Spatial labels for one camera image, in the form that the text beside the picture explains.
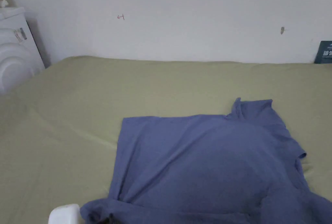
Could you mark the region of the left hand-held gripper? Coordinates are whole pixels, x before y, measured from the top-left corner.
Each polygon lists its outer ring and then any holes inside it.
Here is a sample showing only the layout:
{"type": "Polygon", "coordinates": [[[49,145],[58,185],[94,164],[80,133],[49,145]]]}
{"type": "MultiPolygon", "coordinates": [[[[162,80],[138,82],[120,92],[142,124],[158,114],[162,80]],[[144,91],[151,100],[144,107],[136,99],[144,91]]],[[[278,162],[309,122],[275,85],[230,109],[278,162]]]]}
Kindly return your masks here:
{"type": "Polygon", "coordinates": [[[49,215],[48,224],[81,224],[80,207],[78,204],[59,206],[49,215]]]}

